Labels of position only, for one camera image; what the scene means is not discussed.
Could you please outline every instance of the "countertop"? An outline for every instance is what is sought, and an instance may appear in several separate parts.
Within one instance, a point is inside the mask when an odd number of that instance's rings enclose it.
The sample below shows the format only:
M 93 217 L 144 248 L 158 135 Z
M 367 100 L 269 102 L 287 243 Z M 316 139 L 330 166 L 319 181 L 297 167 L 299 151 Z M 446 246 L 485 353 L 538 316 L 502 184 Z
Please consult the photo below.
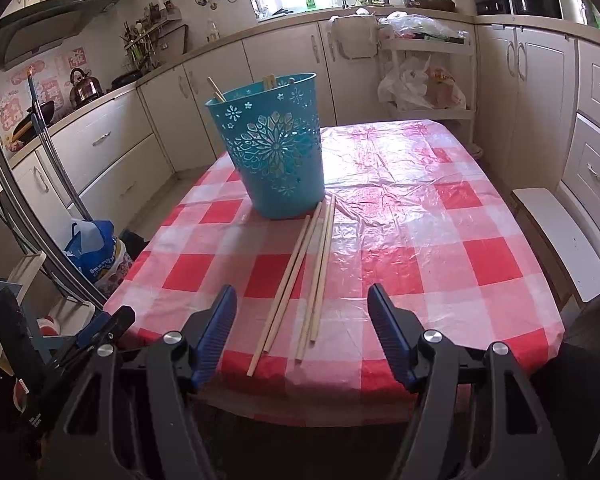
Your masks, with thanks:
M 365 7 L 369 12 L 375 16 L 388 16 L 396 10 L 403 10 L 410 14 L 422 14 L 430 18 L 437 20 L 447 20 L 450 22 L 467 23 L 469 25 L 509 25 L 516 27 L 533 27 L 533 28 L 544 28 L 553 32 L 561 32 L 569 34 L 581 40 L 590 41 L 600 45 L 600 30 L 587 25 L 581 25 L 579 23 L 568 22 L 567 20 L 558 20 L 556 18 L 545 18 L 544 16 L 522 16 L 518 14 L 493 14 L 487 16 L 467 16 L 465 14 L 459 14 L 457 12 L 444 12 L 442 10 L 429 10 L 429 9 L 406 9 L 405 7 L 397 6 L 367 6 Z M 280 28 L 295 27 L 296 25 L 304 25 L 305 23 L 321 22 L 328 20 L 332 16 L 349 16 L 355 14 L 355 9 L 322 9 L 314 10 L 312 12 L 303 12 L 301 14 L 292 14 L 289 16 L 281 16 L 273 20 L 267 20 L 264 23 L 256 25 L 255 27 L 247 28 L 236 32 L 225 38 L 221 38 L 219 41 L 208 43 L 206 45 L 189 50 L 187 53 L 180 56 L 180 59 L 162 65 L 157 69 L 149 72 L 145 76 L 141 77 L 138 81 L 130 83 L 122 88 L 114 90 L 106 94 L 105 96 L 96 99 L 95 101 L 85 105 L 83 108 L 72 112 L 71 114 L 58 121 L 53 126 L 49 127 L 49 134 L 53 136 L 56 132 L 62 128 L 68 126 L 76 119 L 87 114 L 91 110 L 103 105 L 109 100 L 115 99 L 127 92 L 131 92 L 136 87 L 143 85 L 144 83 L 151 81 L 154 77 L 167 72 L 174 67 L 181 65 L 182 63 L 200 56 L 205 52 L 209 52 L 215 48 L 225 46 L 226 44 L 233 43 L 234 41 L 245 40 L 251 36 L 257 34 L 263 34 L 264 32 L 271 32 L 273 30 L 279 30 Z M 11 169 L 15 168 L 29 153 L 40 146 L 40 139 L 35 138 L 9 160 Z

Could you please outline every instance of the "kettle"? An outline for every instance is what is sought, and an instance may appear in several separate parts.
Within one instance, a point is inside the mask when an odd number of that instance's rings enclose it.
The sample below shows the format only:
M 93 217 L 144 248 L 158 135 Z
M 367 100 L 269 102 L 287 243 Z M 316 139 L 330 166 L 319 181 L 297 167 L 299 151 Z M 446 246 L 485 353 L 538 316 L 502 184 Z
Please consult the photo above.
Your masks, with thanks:
M 91 75 L 84 73 L 80 68 L 71 70 L 69 81 L 74 86 L 69 93 L 69 101 L 71 101 L 74 110 L 104 95 L 100 82 Z

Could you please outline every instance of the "hanging trash bin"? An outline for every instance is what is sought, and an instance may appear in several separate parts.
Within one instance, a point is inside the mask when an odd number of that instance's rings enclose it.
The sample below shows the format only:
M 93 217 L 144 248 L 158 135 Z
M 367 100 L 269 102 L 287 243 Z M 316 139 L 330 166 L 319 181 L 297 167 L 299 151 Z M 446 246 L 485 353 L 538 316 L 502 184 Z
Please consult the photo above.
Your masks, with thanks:
M 206 107 L 258 213 L 293 218 L 324 198 L 315 74 L 276 78 L 225 92 Z

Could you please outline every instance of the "range hood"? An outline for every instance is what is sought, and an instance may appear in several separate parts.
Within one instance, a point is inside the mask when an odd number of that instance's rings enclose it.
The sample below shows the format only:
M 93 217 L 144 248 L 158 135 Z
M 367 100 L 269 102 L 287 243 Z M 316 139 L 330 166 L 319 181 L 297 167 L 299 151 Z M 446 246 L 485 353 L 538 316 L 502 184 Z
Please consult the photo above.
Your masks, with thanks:
M 0 70 L 76 36 L 118 0 L 45 0 L 0 19 Z

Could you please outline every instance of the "plastic table cover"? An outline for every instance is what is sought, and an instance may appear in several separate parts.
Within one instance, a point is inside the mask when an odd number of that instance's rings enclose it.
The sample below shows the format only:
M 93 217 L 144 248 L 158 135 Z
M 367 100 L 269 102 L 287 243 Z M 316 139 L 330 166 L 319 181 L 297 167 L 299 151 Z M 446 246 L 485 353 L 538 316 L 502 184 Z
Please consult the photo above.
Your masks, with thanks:
M 259 216 L 230 158 L 184 197 L 106 304 L 136 311 L 131 343 L 180 329 L 221 285 L 238 313 L 216 377 L 200 392 L 229 412 L 296 426 L 407 420 L 414 397 L 394 381 L 366 310 L 382 283 L 396 306 L 456 344 L 506 341 L 526 370 L 554 357 L 560 315 L 512 214 L 442 125 L 399 121 L 324 128 L 327 192 L 337 197 L 320 332 L 294 359 L 318 245 L 316 229 L 278 336 L 246 371 L 302 219 Z

